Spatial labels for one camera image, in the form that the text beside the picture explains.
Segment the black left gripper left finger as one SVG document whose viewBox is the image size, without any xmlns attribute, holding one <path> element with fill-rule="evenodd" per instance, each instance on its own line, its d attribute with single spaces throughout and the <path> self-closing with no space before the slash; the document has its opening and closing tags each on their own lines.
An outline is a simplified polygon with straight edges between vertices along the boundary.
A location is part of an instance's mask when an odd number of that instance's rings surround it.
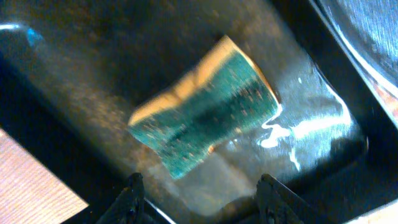
<svg viewBox="0 0 398 224">
<path fill-rule="evenodd" d="M 96 224 L 139 224 L 144 216 L 144 184 L 141 173 L 133 173 L 128 184 Z"/>
</svg>

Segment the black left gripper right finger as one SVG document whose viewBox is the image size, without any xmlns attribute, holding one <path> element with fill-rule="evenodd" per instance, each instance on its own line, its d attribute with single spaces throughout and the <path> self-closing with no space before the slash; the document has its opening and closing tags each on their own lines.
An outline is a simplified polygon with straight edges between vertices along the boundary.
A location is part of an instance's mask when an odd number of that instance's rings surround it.
<svg viewBox="0 0 398 224">
<path fill-rule="evenodd" d="M 321 214 L 273 176 L 262 174 L 256 187 L 261 223 L 323 223 Z"/>
</svg>

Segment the orange green sponge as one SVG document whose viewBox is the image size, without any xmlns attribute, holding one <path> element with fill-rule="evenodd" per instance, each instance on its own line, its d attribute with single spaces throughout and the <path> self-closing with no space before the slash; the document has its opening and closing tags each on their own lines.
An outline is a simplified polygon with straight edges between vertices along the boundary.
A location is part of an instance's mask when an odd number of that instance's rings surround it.
<svg viewBox="0 0 398 224">
<path fill-rule="evenodd" d="M 225 35 L 174 85 L 138 107 L 127 130 L 180 179 L 218 144 L 281 111 L 261 69 Z"/>
</svg>

